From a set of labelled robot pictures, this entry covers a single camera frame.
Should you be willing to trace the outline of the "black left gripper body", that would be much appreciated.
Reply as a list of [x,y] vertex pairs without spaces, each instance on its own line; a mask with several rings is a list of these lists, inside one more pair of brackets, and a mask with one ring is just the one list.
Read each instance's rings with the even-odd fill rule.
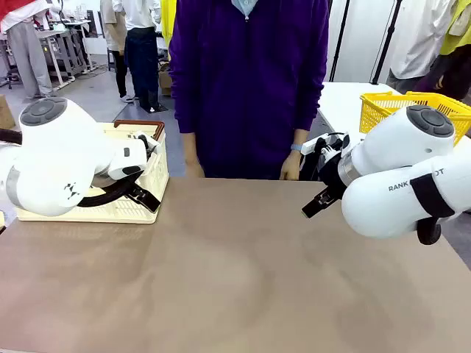
[[159,154],[159,142],[147,134],[138,134],[137,139],[142,140],[146,149],[146,160],[149,161],[152,155]]

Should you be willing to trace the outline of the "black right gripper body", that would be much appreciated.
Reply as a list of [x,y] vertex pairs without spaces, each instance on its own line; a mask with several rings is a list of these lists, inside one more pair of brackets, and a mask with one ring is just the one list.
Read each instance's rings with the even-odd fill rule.
[[319,180],[328,186],[334,196],[342,196],[347,189],[338,171],[344,140],[350,142],[348,134],[328,134],[316,143],[316,151],[320,153],[316,166]]

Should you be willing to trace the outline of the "person's left hand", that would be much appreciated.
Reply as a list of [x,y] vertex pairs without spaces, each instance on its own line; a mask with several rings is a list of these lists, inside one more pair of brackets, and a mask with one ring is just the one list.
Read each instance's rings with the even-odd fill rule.
[[283,162],[280,180],[298,181],[300,176],[301,153],[291,151]]

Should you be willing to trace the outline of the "person's right hand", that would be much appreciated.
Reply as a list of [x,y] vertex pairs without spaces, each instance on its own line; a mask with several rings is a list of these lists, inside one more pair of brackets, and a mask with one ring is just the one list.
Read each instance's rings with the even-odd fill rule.
[[185,158],[185,175],[191,178],[204,178],[205,172],[197,157]]

